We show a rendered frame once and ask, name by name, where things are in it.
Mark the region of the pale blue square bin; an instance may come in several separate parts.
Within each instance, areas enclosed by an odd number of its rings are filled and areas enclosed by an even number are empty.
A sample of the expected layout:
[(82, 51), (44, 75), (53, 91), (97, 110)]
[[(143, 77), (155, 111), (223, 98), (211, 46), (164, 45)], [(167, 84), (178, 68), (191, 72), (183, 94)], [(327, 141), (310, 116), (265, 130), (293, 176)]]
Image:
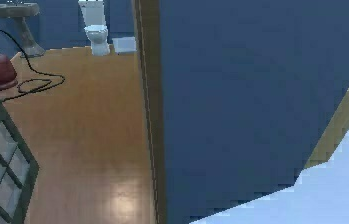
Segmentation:
[(137, 51), (136, 39), (134, 37), (113, 38), (114, 50), (117, 54), (133, 53)]

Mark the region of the beige pedestal sink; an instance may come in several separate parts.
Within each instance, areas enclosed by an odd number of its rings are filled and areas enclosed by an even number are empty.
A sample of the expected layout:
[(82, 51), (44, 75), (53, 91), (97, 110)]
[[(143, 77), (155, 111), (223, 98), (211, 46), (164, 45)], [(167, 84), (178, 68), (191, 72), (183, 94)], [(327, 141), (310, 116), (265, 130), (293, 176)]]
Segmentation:
[(24, 50), (22, 57), (40, 57), (45, 50), (35, 41), (26, 22), (27, 17), (33, 17), (40, 13), (40, 7), (34, 2), (24, 0), (6, 0), (0, 3), (0, 18), (10, 18), (14, 21), (21, 38), (21, 48)]

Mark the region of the white toilet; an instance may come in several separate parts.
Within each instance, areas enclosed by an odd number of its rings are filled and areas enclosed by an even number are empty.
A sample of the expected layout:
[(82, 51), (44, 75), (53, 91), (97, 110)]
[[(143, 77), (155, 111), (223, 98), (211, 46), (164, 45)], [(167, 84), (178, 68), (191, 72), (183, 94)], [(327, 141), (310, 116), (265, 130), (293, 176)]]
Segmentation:
[(108, 28), (105, 19), (105, 7), (103, 0), (78, 0), (84, 20), (84, 31), (90, 41), (94, 56), (105, 56), (110, 53)]

